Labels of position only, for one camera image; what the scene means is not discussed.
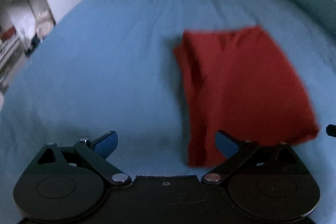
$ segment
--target silver bolt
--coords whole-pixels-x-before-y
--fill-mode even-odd
[[[218,182],[221,180],[221,176],[216,173],[209,173],[204,176],[204,179],[208,182]]]
[[[124,173],[117,173],[114,174],[112,177],[112,182],[115,185],[124,185],[124,184],[128,184],[130,182],[129,176],[127,174]]]
[[[81,143],[85,143],[86,145],[89,145],[90,139],[89,138],[82,138],[80,139]]]

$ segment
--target folded red cloth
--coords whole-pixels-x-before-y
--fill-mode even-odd
[[[190,166],[225,160],[215,146],[218,130],[265,146],[299,144],[317,136],[303,84],[260,27],[185,31],[174,53],[189,107]]]

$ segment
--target bed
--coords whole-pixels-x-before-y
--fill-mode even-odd
[[[335,39],[289,0],[84,0],[20,71],[0,114],[0,222],[20,220],[13,187],[47,142],[115,130],[108,161],[135,175],[201,175],[186,165],[188,110],[173,48],[184,29],[260,25],[302,79],[321,127],[295,147],[321,189],[311,218],[336,222]]]

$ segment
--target red fabric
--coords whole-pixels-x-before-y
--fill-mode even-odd
[[[215,146],[218,130],[265,146],[299,144],[317,136],[303,84],[260,27],[185,31],[174,53],[189,106],[190,166],[225,160]]]

